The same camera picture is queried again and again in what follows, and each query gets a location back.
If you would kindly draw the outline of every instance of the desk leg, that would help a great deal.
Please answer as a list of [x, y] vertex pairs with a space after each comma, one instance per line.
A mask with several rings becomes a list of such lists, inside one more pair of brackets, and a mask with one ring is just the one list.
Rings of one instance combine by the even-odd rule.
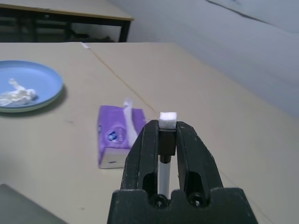
[[22, 18], [21, 17], [17, 17], [17, 34], [19, 37], [19, 42], [23, 42], [23, 33], [22, 33], [22, 28], [23, 28], [23, 24], [22, 24]]
[[64, 40], [69, 41], [71, 39], [71, 23], [67, 22], [64, 30]]
[[124, 21], [118, 42], [127, 42], [131, 21]]
[[37, 26], [36, 26], [36, 19], [35, 18], [31, 19], [31, 34], [32, 34], [33, 42], [38, 42]]

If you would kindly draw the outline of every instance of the beige table surface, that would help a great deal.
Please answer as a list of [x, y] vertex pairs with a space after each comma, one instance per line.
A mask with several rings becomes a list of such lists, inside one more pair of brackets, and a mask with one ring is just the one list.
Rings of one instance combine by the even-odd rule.
[[80, 43], [0, 43], [0, 49], [0, 60], [52, 67], [66, 87], [63, 97], [44, 109], [0, 113], [0, 184], [69, 224], [107, 223], [122, 170], [98, 169], [99, 106], [122, 106], [130, 97], [147, 118], [156, 114]]
[[133, 20], [129, 14], [106, 0], [0, 0], [0, 7], [96, 18]]
[[[298, 119], [175, 44], [88, 45], [155, 111], [178, 112], [195, 128], [224, 185], [245, 190], [260, 224], [298, 223]], [[178, 187], [176, 176], [171, 186]]]

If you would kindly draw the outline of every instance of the tissue paper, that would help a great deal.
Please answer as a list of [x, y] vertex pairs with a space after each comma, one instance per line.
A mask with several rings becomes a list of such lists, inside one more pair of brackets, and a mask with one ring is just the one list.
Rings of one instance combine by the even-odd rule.
[[8, 83], [11, 84], [16, 90], [0, 94], [0, 106], [20, 106], [34, 102], [33, 99], [36, 97], [35, 90], [26, 90], [13, 78], [11, 78]]

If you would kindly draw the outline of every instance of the white wall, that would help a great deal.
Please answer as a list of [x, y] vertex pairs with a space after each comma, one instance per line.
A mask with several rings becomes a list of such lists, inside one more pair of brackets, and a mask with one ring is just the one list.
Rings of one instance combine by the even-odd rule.
[[[175, 42], [299, 116], [299, 38], [205, 0], [110, 0], [131, 14], [129, 42]], [[93, 32], [111, 35], [118, 28]]]

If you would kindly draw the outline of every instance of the purple tissue box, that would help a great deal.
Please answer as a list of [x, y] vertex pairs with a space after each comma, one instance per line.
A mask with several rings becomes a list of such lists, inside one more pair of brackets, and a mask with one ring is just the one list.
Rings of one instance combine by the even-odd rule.
[[[137, 134], [145, 125], [142, 109], [132, 109]], [[123, 108], [101, 106], [98, 119], [99, 167], [123, 168], [130, 151]]]

